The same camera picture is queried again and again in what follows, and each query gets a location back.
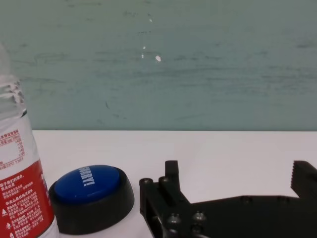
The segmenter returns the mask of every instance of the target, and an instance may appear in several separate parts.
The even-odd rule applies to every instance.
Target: wall stain
[[[308,48],[315,48],[315,47],[317,47],[317,44],[313,41],[304,42],[296,46],[296,48],[298,49],[308,49]]]
[[[124,11],[123,16],[125,17],[136,17],[137,15],[139,15],[136,12],[131,12],[131,11]]]
[[[106,105],[106,108],[110,109],[106,100],[105,100],[105,105]]]

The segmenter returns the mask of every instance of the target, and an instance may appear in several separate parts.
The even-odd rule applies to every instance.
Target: screw
[[[152,183],[153,182],[153,179],[151,178],[143,178],[140,180],[140,185],[141,184],[148,184],[148,183]]]
[[[193,219],[197,222],[203,222],[207,219],[207,217],[202,212],[196,212],[193,216]]]
[[[179,224],[181,222],[180,217],[178,214],[172,213],[169,218],[167,219],[167,222],[170,224]]]
[[[158,180],[159,182],[168,182],[168,177],[160,177]]]

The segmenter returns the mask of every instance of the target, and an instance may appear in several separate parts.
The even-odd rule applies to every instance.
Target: plastic water bottle
[[[0,237],[58,238],[20,83],[0,44]]]

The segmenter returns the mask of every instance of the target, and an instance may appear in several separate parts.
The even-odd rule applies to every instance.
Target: bottle label
[[[57,238],[58,230],[27,115],[0,133],[1,238]]]

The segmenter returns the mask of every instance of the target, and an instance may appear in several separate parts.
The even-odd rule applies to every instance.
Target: black button base
[[[129,214],[134,204],[133,190],[126,174],[120,169],[118,171],[119,188],[113,194],[87,204],[61,203],[55,194],[56,182],[50,187],[49,194],[59,232],[69,235],[98,232],[113,226]]]

